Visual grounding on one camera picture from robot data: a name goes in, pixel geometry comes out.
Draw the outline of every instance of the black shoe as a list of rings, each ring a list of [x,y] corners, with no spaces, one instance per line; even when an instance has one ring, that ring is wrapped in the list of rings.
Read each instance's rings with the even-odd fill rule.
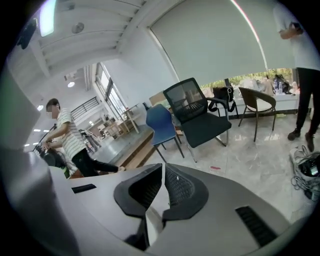
[[[299,137],[300,137],[300,131],[297,128],[295,128],[293,132],[289,133],[288,140],[293,141],[294,139]]]
[[[315,150],[314,136],[311,135],[309,132],[307,132],[305,134],[305,140],[306,140],[306,145],[307,145],[309,151],[313,152]]]

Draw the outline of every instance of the black mesh grille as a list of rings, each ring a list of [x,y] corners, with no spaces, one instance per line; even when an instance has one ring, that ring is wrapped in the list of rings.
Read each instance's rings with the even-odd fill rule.
[[[161,179],[161,172],[151,172],[130,186],[129,195],[148,209],[161,187]]]
[[[195,191],[189,180],[171,170],[165,172],[165,187],[169,194],[171,207],[177,206],[183,200],[190,198]]]
[[[257,243],[263,247],[277,236],[249,206],[235,209]]]
[[[163,94],[181,123],[207,112],[208,101],[194,78],[171,86]]]

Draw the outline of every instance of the fluorescent light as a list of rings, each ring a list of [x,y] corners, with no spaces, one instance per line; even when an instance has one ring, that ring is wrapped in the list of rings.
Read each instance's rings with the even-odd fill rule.
[[[248,16],[246,15],[246,13],[244,12],[244,10],[242,10],[242,8],[239,6],[239,4],[235,1],[235,0],[230,0],[234,6],[238,9],[238,11],[242,14],[242,16],[244,17],[245,21],[248,23],[256,41],[258,42],[258,45],[259,45],[259,48],[260,48],[260,51],[261,51],[261,54],[262,54],[262,58],[263,58],[263,62],[264,62],[264,66],[265,66],[265,69],[266,71],[268,71],[268,66],[267,66],[267,60],[266,60],[266,56],[265,56],[265,52],[264,52],[264,49],[262,48],[262,45],[260,43],[260,39],[259,39],[259,36],[254,28],[254,26],[252,25],[250,19],[248,18]]]
[[[54,31],[56,0],[47,0],[40,10],[40,34],[45,37]]]
[[[75,85],[75,82],[70,82],[70,83],[68,83],[68,87],[69,87],[69,88],[73,87],[74,85]]]

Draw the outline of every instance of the white tile floor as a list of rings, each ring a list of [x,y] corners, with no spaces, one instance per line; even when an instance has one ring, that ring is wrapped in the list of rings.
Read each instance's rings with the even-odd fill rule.
[[[219,175],[244,185],[293,223],[308,216],[314,207],[314,203],[306,198],[303,191],[295,190],[291,184],[293,170],[289,151],[305,144],[305,133],[310,125],[310,120],[307,118],[301,137],[289,141],[287,135],[294,130],[296,118],[294,114],[277,118],[273,132],[273,117],[259,118],[256,142],[254,142],[254,118],[244,119],[241,127],[238,127],[238,119],[231,120],[228,146],[222,146],[215,139],[198,146],[193,149],[197,163],[194,162],[183,136],[180,139],[185,158],[182,158],[173,140],[165,143],[166,150],[162,147],[159,147],[159,150],[168,163]],[[319,134],[320,131],[314,138],[317,151],[320,150]],[[154,163],[164,164],[157,152],[154,152],[145,165]],[[161,189],[156,199],[167,200],[168,193],[166,193],[165,189]]]

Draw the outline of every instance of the dark hair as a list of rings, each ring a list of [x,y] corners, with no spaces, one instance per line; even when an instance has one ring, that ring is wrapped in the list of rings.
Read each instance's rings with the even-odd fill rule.
[[[59,109],[60,109],[59,101],[56,98],[52,98],[46,104],[45,109],[48,110],[50,106],[56,106],[56,105],[59,105]]]

